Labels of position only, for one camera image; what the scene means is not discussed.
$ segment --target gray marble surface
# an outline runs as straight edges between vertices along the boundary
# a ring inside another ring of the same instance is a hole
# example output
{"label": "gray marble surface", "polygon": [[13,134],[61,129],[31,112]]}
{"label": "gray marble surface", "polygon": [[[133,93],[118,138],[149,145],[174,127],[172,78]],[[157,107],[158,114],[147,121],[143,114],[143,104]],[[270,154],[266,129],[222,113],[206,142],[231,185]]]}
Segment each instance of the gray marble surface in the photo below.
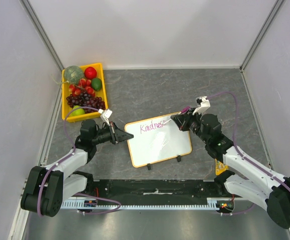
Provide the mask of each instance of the gray marble surface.
{"label": "gray marble surface", "polygon": [[[118,127],[126,123],[178,112],[195,106],[195,98],[220,91],[237,95],[239,119],[237,143],[249,155],[267,164],[255,119],[238,69],[142,69],[104,71],[111,120]],[[235,118],[234,100],[230,95],[213,98],[208,113],[218,115],[225,135],[231,138]],[[72,138],[79,135],[81,122],[67,123]],[[92,173],[96,179],[206,179],[215,177],[214,160],[204,144],[191,133],[193,151],[178,163],[170,159],[147,167],[134,168],[126,142],[98,145],[95,157],[79,170]],[[52,163],[71,149],[59,115],[48,156]]]}

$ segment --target gray wall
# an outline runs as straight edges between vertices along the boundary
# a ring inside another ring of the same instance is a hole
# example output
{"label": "gray wall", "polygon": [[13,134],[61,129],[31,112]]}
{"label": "gray wall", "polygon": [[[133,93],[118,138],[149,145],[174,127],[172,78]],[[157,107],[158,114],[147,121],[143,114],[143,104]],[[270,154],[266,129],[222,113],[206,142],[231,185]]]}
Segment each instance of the gray wall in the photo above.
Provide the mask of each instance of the gray wall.
{"label": "gray wall", "polygon": [[18,0],[0,1],[0,240],[47,132],[60,71]]}
{"label": "gray wall", "polygon": [[31,0],[64,65],[239,66],[275,0]]}
{"label": "gray wall", "polygon": [[274,169],[290,176],[290,1],[246,69]]}

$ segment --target grapes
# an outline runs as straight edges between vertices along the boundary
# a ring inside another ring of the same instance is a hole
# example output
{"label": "grapes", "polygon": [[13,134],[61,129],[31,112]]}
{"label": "grapes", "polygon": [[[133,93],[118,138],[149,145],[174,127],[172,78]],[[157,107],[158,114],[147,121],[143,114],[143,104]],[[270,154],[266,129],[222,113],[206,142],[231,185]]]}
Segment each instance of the grapes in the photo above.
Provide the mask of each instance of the grapes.
{"label": "grapes", "polygon": [[[102,101],[103,99],[100,96],[92,97],[86,91],[82,90],[78,96],[73,96],[70,94],[66,97],[67,104],[69,107],[73,108],[74,106],[81,106],[81,107],[90,107],[96,109],[106,109],[105,102]],[[86,114],[95,113],[97,110],[92,109],[84,109]]]}

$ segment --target handwritten text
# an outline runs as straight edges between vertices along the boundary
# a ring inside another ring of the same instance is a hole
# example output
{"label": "handwritten text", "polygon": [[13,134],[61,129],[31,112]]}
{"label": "handwritten text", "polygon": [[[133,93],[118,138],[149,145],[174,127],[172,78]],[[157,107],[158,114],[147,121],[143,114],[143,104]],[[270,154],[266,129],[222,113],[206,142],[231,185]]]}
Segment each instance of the handwritten text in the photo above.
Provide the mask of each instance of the handwritten text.
{"label": "handwritten text", "polygon": [[151,131],[151,130],[155,130],[155,129],[160,129],[162,128],[164,125],[163,123],[166,122],[165,120],[160,121],[159,123],[155,123],[153,122],[153,120],[151,121],[150,125],[140,125],[140,134]]}

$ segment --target green melon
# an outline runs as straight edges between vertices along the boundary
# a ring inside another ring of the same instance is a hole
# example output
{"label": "green melon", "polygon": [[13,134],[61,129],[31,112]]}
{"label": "green melon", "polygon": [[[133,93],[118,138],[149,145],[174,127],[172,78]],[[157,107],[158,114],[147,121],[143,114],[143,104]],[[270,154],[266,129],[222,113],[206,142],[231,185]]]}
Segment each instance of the green melon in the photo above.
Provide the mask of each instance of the green melon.
{"label": "green melon", "polygon": [[64,79],[70,84],[78,85],[79,80],[85,77],[84,72],[78,66],[69,66],[64,71]]}

